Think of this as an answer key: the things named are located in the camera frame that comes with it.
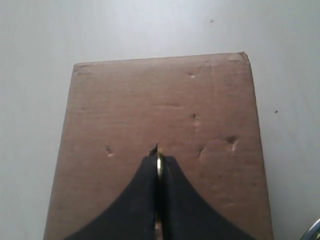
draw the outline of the brown cardboard surface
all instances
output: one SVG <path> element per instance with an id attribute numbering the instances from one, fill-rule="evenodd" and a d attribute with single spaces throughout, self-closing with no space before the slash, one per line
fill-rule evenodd
<path id="1" fill-rule="evenodd" d="M 156 143 L 225 218 L 273 239 L 244 53 L 76 64 L 44 239 L 63 239 L 106 209 Z"/>

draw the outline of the white surface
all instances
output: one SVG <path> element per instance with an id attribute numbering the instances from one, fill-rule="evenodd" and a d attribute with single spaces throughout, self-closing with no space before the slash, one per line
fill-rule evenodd
<path id="1" fill-rule="evenodd" d="M 0 239 L 43 237 L 73 64 L 242 51 L 275 239 L 298 239 L 320 217 L 319 10 L 319 0 L 0 1 Z"/>

